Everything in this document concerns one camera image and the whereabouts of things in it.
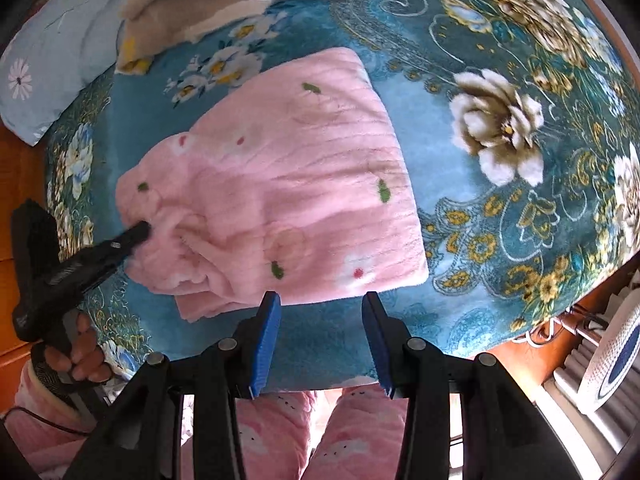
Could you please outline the person left hand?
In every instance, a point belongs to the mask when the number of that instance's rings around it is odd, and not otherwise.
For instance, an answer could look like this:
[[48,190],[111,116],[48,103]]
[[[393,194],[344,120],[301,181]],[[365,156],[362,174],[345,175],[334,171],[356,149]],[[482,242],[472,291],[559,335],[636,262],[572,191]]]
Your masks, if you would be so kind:
[[46,363],[55,372],[68,373],[78,382],[106,382],[112,377],[112,370],[105,362],[103,350],[98,346],[96,330],[84,312],[79,312],[76,316],[76,330],[77,337],[72,343],[70,354],[47,346],[44,349]]

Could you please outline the pink pajama sleeve forearm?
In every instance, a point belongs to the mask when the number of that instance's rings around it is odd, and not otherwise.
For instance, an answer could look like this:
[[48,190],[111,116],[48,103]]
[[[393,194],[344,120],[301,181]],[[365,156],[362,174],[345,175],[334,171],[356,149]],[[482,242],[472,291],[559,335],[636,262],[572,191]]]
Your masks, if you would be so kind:
[[43,385],[32,362],[21,372],[6,430],[40,479],[62,479],[96,424]]

